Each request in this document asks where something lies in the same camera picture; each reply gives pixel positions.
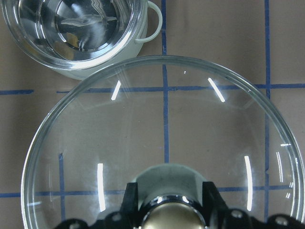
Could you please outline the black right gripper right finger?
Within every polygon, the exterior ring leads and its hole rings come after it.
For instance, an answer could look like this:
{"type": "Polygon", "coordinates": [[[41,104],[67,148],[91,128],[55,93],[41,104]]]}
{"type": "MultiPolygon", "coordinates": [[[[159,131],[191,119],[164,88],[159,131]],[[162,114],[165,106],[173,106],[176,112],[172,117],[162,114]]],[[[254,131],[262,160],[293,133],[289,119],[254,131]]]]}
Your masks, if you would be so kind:
{"type": "Polygon", "coordinates": [[[277,214],[262,222],[238,208],[229,208],[210,181],[202,183],[202,216],[210,229],[303,229],[305,225],[295,218],[277,214]]]}

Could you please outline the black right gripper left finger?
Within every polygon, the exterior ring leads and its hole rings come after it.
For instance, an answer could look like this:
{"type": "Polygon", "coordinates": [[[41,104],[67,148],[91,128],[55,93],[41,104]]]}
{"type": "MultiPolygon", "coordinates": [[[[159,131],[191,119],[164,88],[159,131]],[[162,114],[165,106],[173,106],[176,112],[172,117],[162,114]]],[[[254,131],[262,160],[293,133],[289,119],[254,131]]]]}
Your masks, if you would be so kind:
{"type": "Polygon", "coordinates": [[[67,219],[56,226],[57,229],[132,229],[136,226],[139,214],[138,183],[130,182],[126,186],[122,204],[113,211],[88,225],[81,219],[67,219]]]}

